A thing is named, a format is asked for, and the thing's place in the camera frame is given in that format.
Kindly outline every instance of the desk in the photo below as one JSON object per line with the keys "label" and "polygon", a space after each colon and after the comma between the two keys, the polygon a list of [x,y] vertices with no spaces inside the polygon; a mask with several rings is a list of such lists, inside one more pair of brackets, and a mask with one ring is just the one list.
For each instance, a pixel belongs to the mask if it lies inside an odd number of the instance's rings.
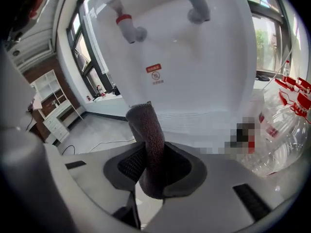
{"label": "desk", "polygon": [[50,114],[48,114],[43,121],[43,124],[47,129],[55,136],[55,138],[63,142],[68,136],[69,131],[67,127],[59,120],[59,118],[66,113],[70,108],[73,108],[69,100],[62,102],[57,108],[55,108]]}

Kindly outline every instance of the white plastic panel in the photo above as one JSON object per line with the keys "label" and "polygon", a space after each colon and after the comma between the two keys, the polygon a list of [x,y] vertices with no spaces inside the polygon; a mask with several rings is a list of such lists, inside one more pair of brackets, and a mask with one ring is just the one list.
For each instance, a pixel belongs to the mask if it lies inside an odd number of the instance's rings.
{"label": "white plastic panel", "polygon": [[[93,2],[97,15],[92,23],[125,102],[151,101],[165,132],[200,134],[202,139],[192,141],[202,142],[201,147],[206,147],[207,135],[219,135],[216,142],[229,137],[250,98],[256,73],[256,39],[247,1],[207,0],[211,20],[195,25],[187,19],[188,0],[121,0],[134,26],[148,31],[144,42],[134,44],[122,36],[117,14],[107,2]],[[146,71],[156,64],[161,65],[159,79]],[[220,131],[213,133],[215,127]]]}

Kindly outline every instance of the ceiling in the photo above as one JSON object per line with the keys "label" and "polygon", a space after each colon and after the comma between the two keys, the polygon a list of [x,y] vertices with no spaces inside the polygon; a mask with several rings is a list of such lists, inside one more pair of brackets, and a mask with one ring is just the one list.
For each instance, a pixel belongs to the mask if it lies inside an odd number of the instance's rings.
{"label": "ceiling", "polygon": [[49,0],[39,21],[21,38],[10,51],[17,68],[24,72],[35,63],[53,54],[51,40],[56,8],[59,0]]}

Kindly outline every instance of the red warning sticker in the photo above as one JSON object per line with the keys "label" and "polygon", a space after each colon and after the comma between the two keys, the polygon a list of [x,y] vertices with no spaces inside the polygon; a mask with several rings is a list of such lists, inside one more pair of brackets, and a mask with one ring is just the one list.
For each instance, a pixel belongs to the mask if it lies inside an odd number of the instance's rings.
{"label": "red warning sticker", "polygon": [[157,71],[160,69],[162,69],[161,64],[156,64],[156,65],[153,65],[151,67],[147,67],[146,71],[147,71],[147,73],[149,73],[149,72],[154,72],[154,71]]}

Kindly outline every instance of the empty plastic bottle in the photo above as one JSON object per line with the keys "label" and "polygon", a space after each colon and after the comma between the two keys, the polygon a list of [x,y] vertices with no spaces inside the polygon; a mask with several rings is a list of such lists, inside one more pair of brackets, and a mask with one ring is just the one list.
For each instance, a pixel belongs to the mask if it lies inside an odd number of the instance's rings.
{"label": "empty plastic bottle", "polygon": [[307,112],[311,106],[303,93],[288,105],[266,103],[259,116],[260,146],[246,154],[240,162],[257,175],[264,177],[278,172],[301,155],[307,139]]}
{"label": "empty plastic bottle", "polygon": [[291,71],[291,67],[290,67],[290,62],[287,60],[285,63],[285,66],[283,68],[283,77],[282,77],[282,81],[286,81],[286,78],[289,77],[290,75],[290,71]]}

